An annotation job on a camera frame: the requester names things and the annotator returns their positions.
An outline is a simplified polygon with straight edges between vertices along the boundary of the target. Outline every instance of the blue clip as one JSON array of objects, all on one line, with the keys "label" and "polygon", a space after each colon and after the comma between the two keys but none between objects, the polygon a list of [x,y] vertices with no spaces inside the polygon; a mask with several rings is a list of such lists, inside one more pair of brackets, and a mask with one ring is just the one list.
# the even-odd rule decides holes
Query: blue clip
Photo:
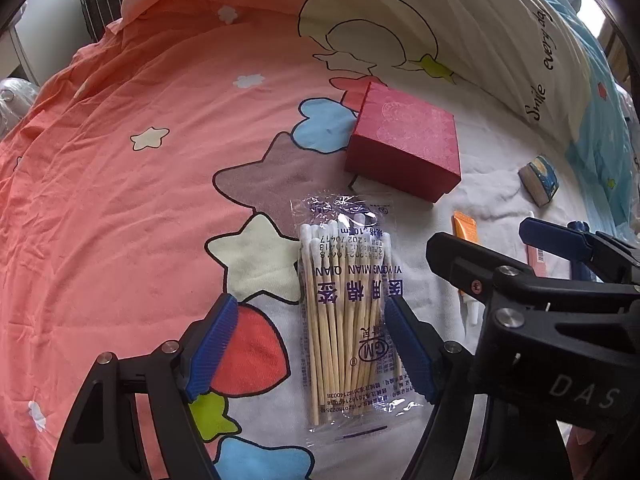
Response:
[{"label": "blue clip", "polygon": [[520,223],[520,239],[528,246],[560,256],[570,262],[589,262],[593,253],[590,233],[576,231],[539,218]]}]

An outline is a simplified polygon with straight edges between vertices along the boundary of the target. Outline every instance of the white star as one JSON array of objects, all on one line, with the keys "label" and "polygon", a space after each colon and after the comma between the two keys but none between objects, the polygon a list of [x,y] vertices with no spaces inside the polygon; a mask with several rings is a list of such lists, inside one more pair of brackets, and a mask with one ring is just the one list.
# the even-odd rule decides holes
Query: white star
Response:
[{"label": "white star", "polygon": [[139,135],[131,137],[133,142],[133,151],[138,152],[145,148],[159,148],[162,146],[162,138],[169,134],[166,128],[148,128]]},{"label": "white star", "polygon": [[261,85],[264,77],[261,74],[239,75],[234,81],[234,85],[238,88],[251,88],[252,86]]},{"label": "white star", "polygon": [[334,52],[333,54],[314,54],[316,59],[324,61],[329,70],[348,70],[358,74],[371,75],[369,68],[375,63],[368,63],[353,57],[348,52]]},{"label": "white star", "polygon": [[238,301],[258,292],[288,303],[299,300],[293,265],[300,243],[282,237],[267,215],[254,215],[239,232],[212,238],[205,247],[225,267],[226,291]]},{"label": "white star", "polygon": [[225,22],[227,25],[231,25],[238,17],[238,13],[233,7],[224,5],[218,9],[218,17],[221,22]]},{"label": "white star", "polygon": [[42,433],[47,425],[46,417],[42,414],[42,411],[35,400],[30,400],[28,406],[29,414],[36,424],[36,429]]}]

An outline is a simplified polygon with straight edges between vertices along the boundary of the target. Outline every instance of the blue gripper pad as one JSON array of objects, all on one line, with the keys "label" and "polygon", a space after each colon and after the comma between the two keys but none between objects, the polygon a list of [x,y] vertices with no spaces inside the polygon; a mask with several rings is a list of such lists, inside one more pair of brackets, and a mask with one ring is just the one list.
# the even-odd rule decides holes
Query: blue gripper pad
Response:
[{"label": "blue gripper pad", "polygon": [[591,260],[592,247],[584,233],[545,222],[539,218],[525,218],[520,223],[520,238],[528,246],[556,254],[570,262]]},{"label": "blue gripper pad", "polygon": [[189,402],[209,391],[211,380],[238,325],[238,300],[221,294],[180,355],[180,389]]},{"label": "blue gripper pad", "polygon": [[386,298],[385,325],[415,391],[433,404],[440,393],[434,376],[434,368],[437,367],[434,367],[433,358],[439,355],[438,345],[442,345],[442,340],[430,324],[419,322],[404,300],[399,300],[404,303],[408,313],[403,313],[395,299]]}]

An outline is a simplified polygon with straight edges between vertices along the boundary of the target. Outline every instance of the orange tube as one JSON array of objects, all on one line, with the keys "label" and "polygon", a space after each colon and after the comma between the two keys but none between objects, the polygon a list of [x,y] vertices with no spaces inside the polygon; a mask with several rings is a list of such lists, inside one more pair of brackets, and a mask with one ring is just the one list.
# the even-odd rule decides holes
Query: orange tube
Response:
[{"label": "orange tube", "polygon": [[[454,211],[453,213],[453,228],[456,231],[456,236],[462,238],[467,242],[478,243],[478,228],[476,221],[461,213],[460,211]],[[468,316],[470,317],[471,325],[478,324],[479,303],[470,295],[465,294],[462,290],[459,290],[462,301],[466,305]]]},{"label": "orange tube", "polygon": [[478,243],[478,229],[476,227],[476,221],[473,218],[460,211],[454,211],[453,227],[456,230],[456,236],[458,238],[462,238],[467,242]]}]

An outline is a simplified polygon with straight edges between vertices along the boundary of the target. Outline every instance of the wall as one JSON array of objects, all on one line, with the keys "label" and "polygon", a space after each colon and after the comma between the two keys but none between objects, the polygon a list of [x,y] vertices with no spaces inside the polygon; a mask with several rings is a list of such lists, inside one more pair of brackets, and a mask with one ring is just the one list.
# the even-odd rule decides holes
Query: wall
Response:
[{"label": "wall", "polygon": [[38,85],[67,66],[76,50],[92,41],[80,0],[27,0],[15,31]]}]

